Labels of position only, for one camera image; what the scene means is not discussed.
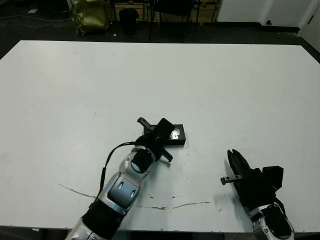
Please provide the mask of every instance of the yellow bag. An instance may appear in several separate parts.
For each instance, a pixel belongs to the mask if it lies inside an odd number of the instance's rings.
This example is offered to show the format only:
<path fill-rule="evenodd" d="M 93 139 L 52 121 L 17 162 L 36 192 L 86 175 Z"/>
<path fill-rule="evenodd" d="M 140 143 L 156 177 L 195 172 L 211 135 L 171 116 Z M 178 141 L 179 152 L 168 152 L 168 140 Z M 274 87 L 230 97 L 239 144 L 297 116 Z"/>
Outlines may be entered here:
<path fill-rule="evenodd" d="M 105 31 L 108 26 L 105 0 L 70 0 L 71 19 L 77 34 Z"/>

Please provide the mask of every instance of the small black box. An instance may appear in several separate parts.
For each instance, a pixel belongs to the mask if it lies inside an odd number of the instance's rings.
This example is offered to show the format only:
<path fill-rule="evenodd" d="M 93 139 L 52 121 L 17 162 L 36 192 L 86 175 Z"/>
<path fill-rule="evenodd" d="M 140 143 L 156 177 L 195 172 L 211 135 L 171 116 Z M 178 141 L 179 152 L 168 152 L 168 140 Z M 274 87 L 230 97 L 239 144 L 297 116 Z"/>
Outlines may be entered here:
<path fill-rule="evenodd" d="M 166 143 L 166 146 L 173 145 L 185 145 L 186 135 L 183 124 L 174 124 L 175 129 L 170 134 L 170 138 Z M 143 134 L 147 134 L 148 129 L 146 127 L 143 128 Z"/>

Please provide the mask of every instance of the black cable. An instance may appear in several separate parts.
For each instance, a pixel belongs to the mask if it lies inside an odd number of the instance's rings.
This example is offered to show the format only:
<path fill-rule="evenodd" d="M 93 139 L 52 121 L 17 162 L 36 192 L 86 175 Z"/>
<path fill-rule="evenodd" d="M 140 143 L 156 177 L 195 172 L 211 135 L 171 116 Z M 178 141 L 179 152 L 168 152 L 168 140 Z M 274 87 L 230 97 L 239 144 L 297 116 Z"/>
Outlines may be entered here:
<path fill-rule="evenodd" d="M 107 164 L 109 163 L 110 159 L 111 159 L 111 156 L 112 154 L 114 153 L 114 151 L 120 147 L 123 147 L 123 146 L 129 146 L 129 145 L 135 145 L 136 142 L 135 141 L 128 141 L 128 142 L 124 142 L 118 146 L 116 146 L 108 155 L 108 157 L 106 158 L 106 161 L 105 161 L 105 165 L 104 165 L 104 168 L 102 168 L 102 173 L 101 173 L 101 179 L 100 179 L 100 189 L 99 189 L 99 193 L 97 194 L 96 198 L 98 198 L 98 195 L 101 193 L 102 189 L 104 188 L 104 185 L 105 185 L 105 177 L 106 177 L 106 167 L 107 167 Z"/>

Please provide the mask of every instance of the crack on table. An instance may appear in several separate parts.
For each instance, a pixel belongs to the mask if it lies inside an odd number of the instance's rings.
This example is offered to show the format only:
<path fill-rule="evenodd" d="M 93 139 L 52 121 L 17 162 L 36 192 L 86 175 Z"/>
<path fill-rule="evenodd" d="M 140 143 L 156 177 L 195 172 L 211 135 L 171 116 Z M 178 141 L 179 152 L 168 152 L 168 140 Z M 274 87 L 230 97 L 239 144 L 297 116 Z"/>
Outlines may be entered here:
<path fill-rule="evenodd" d="M 166 209 L 178 209 L 181 207 L 189 206 L 189 205 L 197 205 L 197 204 L 210 204 L 210 201 L 201 201 L 201 202 L 191 202 L 191 203 L 186 203 L 182 204 L 179 206 L 174 206 L 174 207 L 166 207 L 166 206 L 141 206 L 141 205 L 135 205 L 138 208 L 144 208 L 144 209 L 157 209 L 157 210 L 166 210 Z"/>
<path fill-rule="evenodd" d="M 82 192 L 73 190 L 72 188 L 69 188 L 69 187 L 67 187 L 67 186 L 64 186 L 64 185 L 62 185 L 62 184 L 60 184 L 60 183 L 58 183 L 58 184 L 59 184 L 61 187 L 65 188 L 65 189 L 68 189 L 68 190 L 70 190 L 70 191 L 72 191 L 72 192 L 74 192 L 74 193 L 76 193 L 76 194 L 79 194 L 79 195 L 82 195 L 82 196 L 85 196 L 85 197 L 88 197 L 88 198 L 93 198 L 93 199 L 96 198 L 96 196 L 91 196 L 91 195 L 88 195 L 88 194 L 85 194 L 85 193 L 82 193 Z"/>

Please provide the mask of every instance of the trash can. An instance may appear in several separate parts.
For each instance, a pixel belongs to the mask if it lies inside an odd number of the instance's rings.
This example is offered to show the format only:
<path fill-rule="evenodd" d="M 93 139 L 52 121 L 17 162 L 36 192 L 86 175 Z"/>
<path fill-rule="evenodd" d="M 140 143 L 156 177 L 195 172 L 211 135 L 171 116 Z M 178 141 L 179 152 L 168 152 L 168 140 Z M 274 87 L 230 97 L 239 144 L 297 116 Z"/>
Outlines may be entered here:
<path fill-rule="evenodd" d="M 137 31 L 137 18 L 139 14 L 134 8 L 125 8 L 119 12 L 120 22 L 125 34 L 135 34 Z"/>

